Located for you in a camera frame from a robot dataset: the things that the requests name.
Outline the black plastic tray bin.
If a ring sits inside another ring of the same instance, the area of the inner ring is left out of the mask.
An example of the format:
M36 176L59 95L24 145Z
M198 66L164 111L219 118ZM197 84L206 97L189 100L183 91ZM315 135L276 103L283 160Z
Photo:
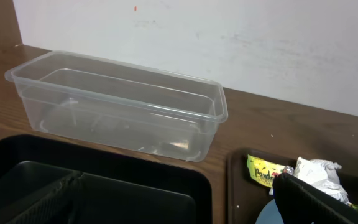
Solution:
M74 223L211 223L208 179L195 170L40 138L0 140L0 223L82 172Z

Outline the yellow green snack wrapper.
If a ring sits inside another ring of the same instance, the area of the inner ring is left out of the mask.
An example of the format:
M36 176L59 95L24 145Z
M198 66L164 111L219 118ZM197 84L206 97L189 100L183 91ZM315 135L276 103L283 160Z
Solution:
M280 175L285 166L263 160L259 157L247 156L247 168L251 179L257 183L272 188L276 176Z

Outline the crumpled white paper napkin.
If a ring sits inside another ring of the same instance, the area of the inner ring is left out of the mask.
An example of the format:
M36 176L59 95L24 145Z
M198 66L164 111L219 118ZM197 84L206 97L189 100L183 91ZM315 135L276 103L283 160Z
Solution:
M288 172L290 175L293 175L346 205L351 204L348 199L348 193L341 185L336 172L336 170L341 169L342 166L336 162L322 159L307 160L298 157L295 168L271 162L267 164L271 168L278 168L281 173Z

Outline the dark blue plate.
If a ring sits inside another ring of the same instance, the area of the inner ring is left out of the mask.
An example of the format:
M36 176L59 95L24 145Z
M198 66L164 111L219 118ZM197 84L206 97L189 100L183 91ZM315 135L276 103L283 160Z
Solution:
M271 200L268 204L266 204L266 206L259 213L255 224L284 224L275 200Z

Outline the brown serving tray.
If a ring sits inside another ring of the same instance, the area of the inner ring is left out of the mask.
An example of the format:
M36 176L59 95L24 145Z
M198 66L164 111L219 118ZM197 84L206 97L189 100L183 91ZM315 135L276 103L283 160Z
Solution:
M247 156L255 156L281 165L296 165L296 159L244 148L234 151L227 160L227 215L229 223L255 223L262 209L273 197L269 188L251 179L246 166ZM358 205L358 175L337 171L349 199Z

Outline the clear plastic storage bin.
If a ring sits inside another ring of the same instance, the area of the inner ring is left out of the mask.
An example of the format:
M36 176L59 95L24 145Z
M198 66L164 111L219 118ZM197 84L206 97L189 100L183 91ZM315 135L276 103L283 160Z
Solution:
M52 51L8 70L34 130L202 161L228 118L222 86L203 78Z

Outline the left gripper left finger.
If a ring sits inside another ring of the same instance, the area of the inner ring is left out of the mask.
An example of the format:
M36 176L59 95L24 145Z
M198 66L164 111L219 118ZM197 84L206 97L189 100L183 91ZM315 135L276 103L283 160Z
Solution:
M82 204L82 177L78 171L62 177L58 187L7 223L74 223Z

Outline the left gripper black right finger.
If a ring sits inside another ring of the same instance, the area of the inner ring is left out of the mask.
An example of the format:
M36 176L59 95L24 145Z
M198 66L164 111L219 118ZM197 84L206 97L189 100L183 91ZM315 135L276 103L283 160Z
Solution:
M358 210L290 174L274 179L273 196L284 224L358 224Z

